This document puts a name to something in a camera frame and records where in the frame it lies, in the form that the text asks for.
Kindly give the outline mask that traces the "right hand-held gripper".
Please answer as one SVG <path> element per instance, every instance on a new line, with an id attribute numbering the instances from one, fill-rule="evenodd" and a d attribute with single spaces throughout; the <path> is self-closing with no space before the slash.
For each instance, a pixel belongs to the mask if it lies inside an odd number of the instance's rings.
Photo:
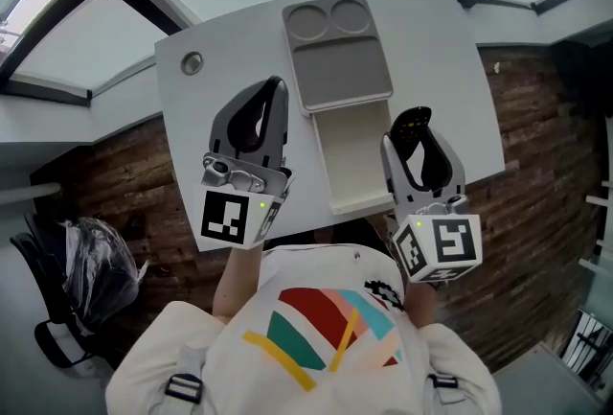
<path id="1" fill-rule="evenodd" d="M 383 171 L 396 213 L 412 213 L 392 237 L 404 281 L 446 283 L 483 262 L 480 217 L 468 210 L 465 170 L 458 154 L 436 130 L 426 127 L 420 142 L 424 157 L 421 190 L 389 133 L 381 141 Z"/>

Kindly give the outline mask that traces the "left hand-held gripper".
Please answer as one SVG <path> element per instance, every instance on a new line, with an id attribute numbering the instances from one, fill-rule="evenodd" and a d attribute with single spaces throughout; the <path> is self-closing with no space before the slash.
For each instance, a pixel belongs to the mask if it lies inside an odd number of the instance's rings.
<path id="1" fill-rule="evenodd" d="M 294 180 L 292 170 L 280 168 L 288 99 L 284 80 L 272 76 L 238 92 L 216 114 L 212 152 L 204 155 L 202 182 L 194 187 L 198 239 L 238 249 L 265 241 Z"/>

